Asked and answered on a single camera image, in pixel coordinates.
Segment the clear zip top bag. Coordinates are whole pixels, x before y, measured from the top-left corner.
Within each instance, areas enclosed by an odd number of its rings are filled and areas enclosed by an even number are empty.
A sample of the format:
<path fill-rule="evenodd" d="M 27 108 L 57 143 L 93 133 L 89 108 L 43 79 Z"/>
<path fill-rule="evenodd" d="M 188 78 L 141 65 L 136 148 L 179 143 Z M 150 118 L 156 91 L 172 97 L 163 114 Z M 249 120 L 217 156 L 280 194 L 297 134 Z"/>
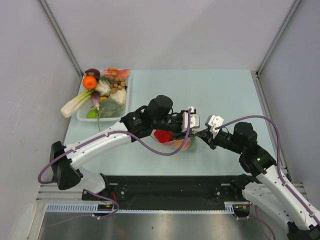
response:
<path fill-rule="evenodd" d="M 155 130 L 151 133 L 151 138 L 152 138 L 153 140 L 155 140 L 158 144 L 160 144 L 160 145 L 162 145 L 162 146 L 165 146 L 165 147 L 168 147 L 168 148 L 170 148 L 170 149 L 172 149 L 172 150 L 178 149 L 178 148 L 180 147 L 180 145 L 182 144 L 183 140 L 184 140 L 184 139 L 181 139 L 181 140 L 172 140 L 172 139 L 171 139 L 170 142 L 160 143 L 160 142 L 158 142 L 158 141 L 155 139 L 155 137 L 154 137 L 154 132 L 155 132 Z M 197 151 L 195 151 L 195 152 L 190 152 L 190 151 L 188 151 L 188 147 L 190 146 L 190 141 L 191 141 L 192 138 L 188 138 L 188 139 L 187 139 L 187 141 L 186 141 L 186 143 L 184 144 L 184 146 L 182 147 L 181 151 L 185 151 L 185 152 L 188 152 L 188 153 L 196 153 L 196 152 L 201 152 L 201 151 L 204 150 L 202 144 L 200 143 L 199 138 L 198 138 L 198 137 L 193 137 L 193 138 L 196 138 L 196 139 L 198 140 L 198 148 L 197 148 Z"/>

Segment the green bell pepper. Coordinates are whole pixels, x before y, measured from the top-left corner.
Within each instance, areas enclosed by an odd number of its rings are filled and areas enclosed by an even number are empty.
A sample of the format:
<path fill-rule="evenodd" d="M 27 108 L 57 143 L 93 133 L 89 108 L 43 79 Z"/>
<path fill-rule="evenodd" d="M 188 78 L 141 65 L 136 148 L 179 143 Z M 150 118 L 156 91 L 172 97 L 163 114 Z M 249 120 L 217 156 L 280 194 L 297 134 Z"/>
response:
<path fill-rule="evenodd" d="M 188 147 L 187 150 L 188 150 L 189 152 L 196 152 L 197 149 L 198 149 L 198 140 L 197 140 L 196 138 L 192 138 L 192 139 L 190 140 L 190 145 L 189 145 L 189 147 Z"/>

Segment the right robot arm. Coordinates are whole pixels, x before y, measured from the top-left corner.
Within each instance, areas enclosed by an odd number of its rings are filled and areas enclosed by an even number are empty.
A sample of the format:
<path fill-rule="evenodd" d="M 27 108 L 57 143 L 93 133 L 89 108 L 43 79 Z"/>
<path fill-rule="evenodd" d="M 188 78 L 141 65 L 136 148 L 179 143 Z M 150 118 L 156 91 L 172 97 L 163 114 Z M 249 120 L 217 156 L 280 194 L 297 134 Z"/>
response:
<path fill-rule="evenodd" d="M 233 133 L 208 127 L 195 134 L 211 149 L 221 147 L 239 154 L 245 173 L 230 188 L 237 200 L 253 203 L 287 230 L 290 240 L 318 240 L 320 211 L 293 186 L 276 160 L 260 145 L 252 124 L 238 122 Z"/>

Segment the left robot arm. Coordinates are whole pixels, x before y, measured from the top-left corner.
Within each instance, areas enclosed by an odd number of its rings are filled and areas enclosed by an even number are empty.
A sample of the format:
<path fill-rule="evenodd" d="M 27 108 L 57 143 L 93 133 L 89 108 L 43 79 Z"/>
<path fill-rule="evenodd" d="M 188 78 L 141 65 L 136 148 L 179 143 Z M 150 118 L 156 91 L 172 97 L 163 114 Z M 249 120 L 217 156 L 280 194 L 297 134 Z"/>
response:
<path fill-rule="evenodd" d="M 172 107 L 173 101 L 169 97 L 158 95 L 148 105 L 127 113 L 99 134 L 69 145 L 63 145 L 60 141 L 53 143 L 49 162 L 58 189 L 64 191 L 78 187 L 93 192 L 100 200 L 107 199 L 111 188 L 103 175 L 83 169 L 83 165 L 114 148 L 141 142 L 156 130 L 182 138 L 178 147 L 181 150 L 192 129 L 199 128 L 200 117 L 192 106 L 178 113 L 172 112 Z"/>

